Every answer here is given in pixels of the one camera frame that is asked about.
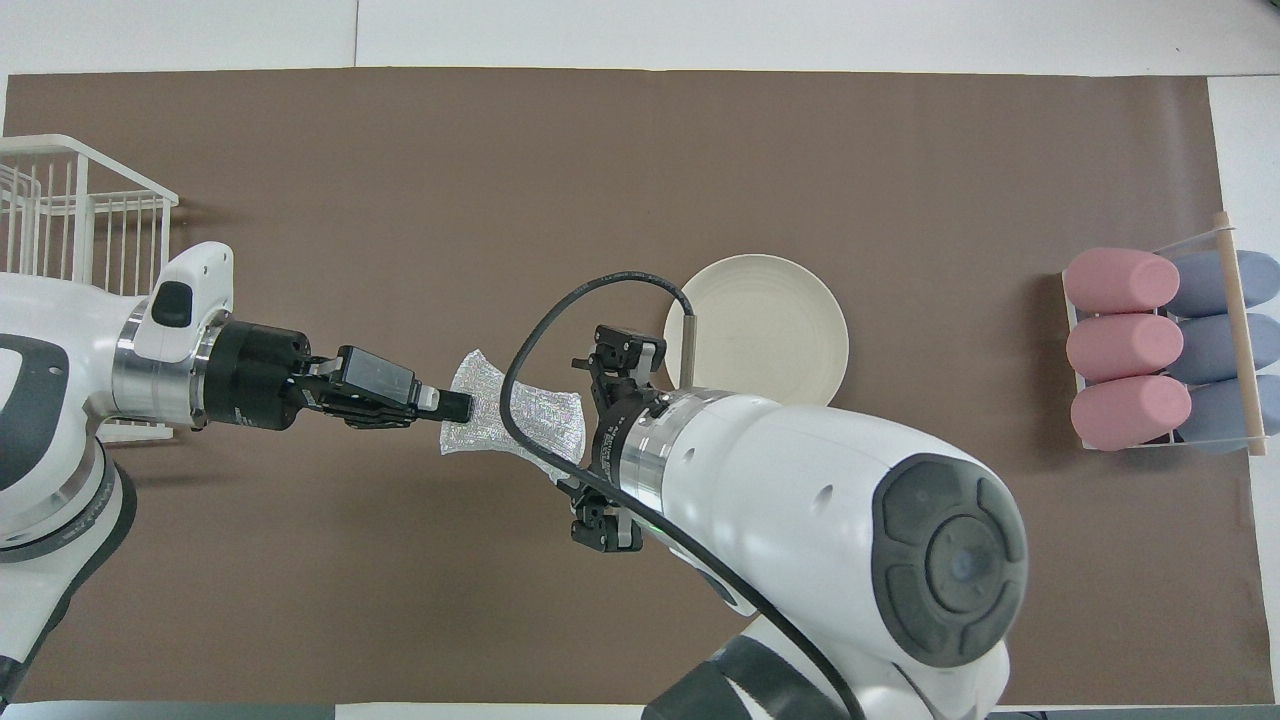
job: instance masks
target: black cable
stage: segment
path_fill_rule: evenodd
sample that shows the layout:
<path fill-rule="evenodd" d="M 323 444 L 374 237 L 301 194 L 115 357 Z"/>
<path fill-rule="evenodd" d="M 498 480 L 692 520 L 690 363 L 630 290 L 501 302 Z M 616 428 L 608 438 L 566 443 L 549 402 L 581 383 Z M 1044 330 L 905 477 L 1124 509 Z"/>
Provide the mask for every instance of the black cable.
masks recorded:
<path fill-rule="evenodd" d="M 563 313 L 570 305 L 576 302 L 584 295 L 591 292 L 593 290 L 626 281 L 655 284 L 669 292 L 676 301 L 680 302 L 680 307 L 685 311 L 685 315 L 694 314 L 692 305 L 678 287 L 672 284 L 669 281 L 649 273 L 625 270 L 621 273 L 611 273 L 579 286 L 561 299 L 561 301 L 543 316 L 534 331 L 529 333 L 525 343 L 520 346 L 520 351 L 516 352 L 515 359 L 512 359 L 511 366 L 507 368 L 507 377 L 502 380 L 502 395 L 499 396 L 498 402 L 502 424 L 507 428 L 511 437 L 515 438 L 515 441 L 518 442 L 525 450 L 534 454 L 538 459 L 552 465 L 553 468 L 563 473 L 568 473 L 570 475 L 586 483 L 588 487 L 603 495 L 605 500 L 625 507 L 644 521 L 649 523 L 664 533 L 668 538 L 673 539 L 677 544 L 684 547 L 690 555 L 710 569 L 712 573 L 728 583 L 730 587 L 737 591 L 737 593 L 748 602 L 754 605 L 755 609 L 760 611 L 760 615 L 773 623 L 787 639 L 800 648 L 800 652 L 803 652 L 814 665 L 818 666 L 818 670 L 835 688 L 836 694 L 840 696 L 840 701 L 845 705 L 845 710 L 849 712 L 850 720 L 865 720 L 867 715 L 863 712 L 863 707 L 859 705 L 858 698 L 854 697 L 854 691 L 849 687 L 849 683 L 840 674 L 840 671 L 836 670 L 836 666 L 832 665 L 827 656 L 818 650 L 818 646 L 815 646 L 813 641 L 810 641 L 800 630 L 800 628 L 796 628 L 795 624 L 786 618 L 786 615 L 769 602 L 768 598 L 760 593 L 760 591 L 755 589 L 755 587 L 746 582 L 746 579 L 735 573 L 732 568 L 726 565 L 719 557 L 716 557 L 712 551 L 703 547 L 701 543 L 695 541 L 689 533 L 680 529 L 678 525 L 668 520 L 666 516 L 654 511 L 630 495 L 614 488 L 613 484 L 605 478 L 595 475 L 584 468 L 579 468 L 573 462 L 570 462 L 547 447 L 543 447 L 534 441 L 534 438 L 525 434 L 525 432 L 520 429 L 520 425 L 516 424 L 516 419 L 511 414 L 511 396 L 516 388 L 516 377 L 520 374 L 520 369 L 524 366 L 525 360 L 529 359 L 530 352 L 532 352 L 534 346 L 538 345 L 538 341 L 541 340 L 543 334 L 547 332 L 547 328 L 556 322 L 556 318 L 558 318 L 561 313 Z"/>

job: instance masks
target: silver crumpled wrapper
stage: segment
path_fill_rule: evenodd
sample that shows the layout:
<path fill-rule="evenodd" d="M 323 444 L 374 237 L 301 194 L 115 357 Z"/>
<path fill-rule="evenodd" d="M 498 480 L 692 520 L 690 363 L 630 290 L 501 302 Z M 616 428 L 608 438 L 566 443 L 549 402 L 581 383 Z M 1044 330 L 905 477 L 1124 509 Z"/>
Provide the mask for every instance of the silver crumpled wrapper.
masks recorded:
<path fill-rule="evenodd" d="M 458 366 L 449 389 L 472 397 L 470 423 L 440 423 L 440 454 L 467 450 L 497 450 L 529 460 L 552 482 L 568 475 L 534 457 L 507 433 L 498 413 L 503 373 L 484 354 L 472 350 Z M 573 462 L 586 451 L 586 420 L 582 397 L 576 392 L 550 392 L 516 383 L 511 393 L 511 414 L 520 429 L 556 455 Z"/>

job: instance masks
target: pink cylinder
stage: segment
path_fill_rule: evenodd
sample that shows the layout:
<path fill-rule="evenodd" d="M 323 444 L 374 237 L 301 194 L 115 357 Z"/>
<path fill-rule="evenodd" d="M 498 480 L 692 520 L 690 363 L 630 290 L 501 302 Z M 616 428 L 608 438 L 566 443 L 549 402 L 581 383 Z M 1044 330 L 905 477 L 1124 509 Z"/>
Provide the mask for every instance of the pink cylinder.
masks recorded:
<path fill-rule="evenodd" d="M 1178 295 L 1178 268 L 1153 252 L 1094 247 L 1071 260 L 1064 284 L 1085 313 L 1142 313 Z"/>
<path fill-rule="evenodd" d="M 1190 413 L 1187 386 L 1166 375 L 1142 375 L 1084 388 L 1071 402 L 1071 424 L 1093 447 L 1123 450 L 1172 430 Z"/>
<path fill-rule="evenodd" d="M 1089 382 L 1148 375 L 1183 354 L 1183 331 L 1169 318 L 1140 313 L 1080 320 L 1066 338 L 1066 359 Z"/>

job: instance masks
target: white plate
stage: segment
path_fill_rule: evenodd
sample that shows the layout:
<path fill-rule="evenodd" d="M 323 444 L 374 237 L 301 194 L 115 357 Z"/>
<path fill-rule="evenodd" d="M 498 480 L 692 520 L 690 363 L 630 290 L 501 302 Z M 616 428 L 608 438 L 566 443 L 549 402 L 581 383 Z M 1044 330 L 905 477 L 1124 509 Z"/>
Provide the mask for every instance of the white plate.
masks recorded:
<path fill-rule="evenodd" d="M 694 386 L 763 395 L 783 405 L 826 405 L 849 366 L 849 328 L 831 290 L 773 255 L 735 255 L 684 287 L 698 315 Z M 663 337 L 680 383 L 684 313 L 673 302 Z"/>

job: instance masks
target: brown mat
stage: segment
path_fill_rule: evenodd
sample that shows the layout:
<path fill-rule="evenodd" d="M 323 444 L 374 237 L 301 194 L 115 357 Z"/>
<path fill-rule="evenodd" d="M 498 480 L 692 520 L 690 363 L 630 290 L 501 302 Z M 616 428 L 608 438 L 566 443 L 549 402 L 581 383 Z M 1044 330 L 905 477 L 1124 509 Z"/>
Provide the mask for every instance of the brown mat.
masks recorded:
<path fill-rule="evenodd" d="M 504 365 L 580 281 L 687 279 L 739 252 L 817 272 L 850 323 L 835 404 L 1007 480 L 1030 592 L 1016 703 L 1270 702 L 1243 455 L 1076 447 L 1056 277 L 1220 206 L 1197 78 L 360 69 L 15 77 L 10 135 L 64 132 L 174 188 L 186 243 L 237 252 L 237 314 L 448 384 Z M 595 323 L 659 329 L 650 288 Z M 644 702 L 742 620 L 654 547 L 567 539 L 545 478 L 438 454 L 436 428 L 320 416 L 116 452 L 123 551 L 23 700 Z"/>

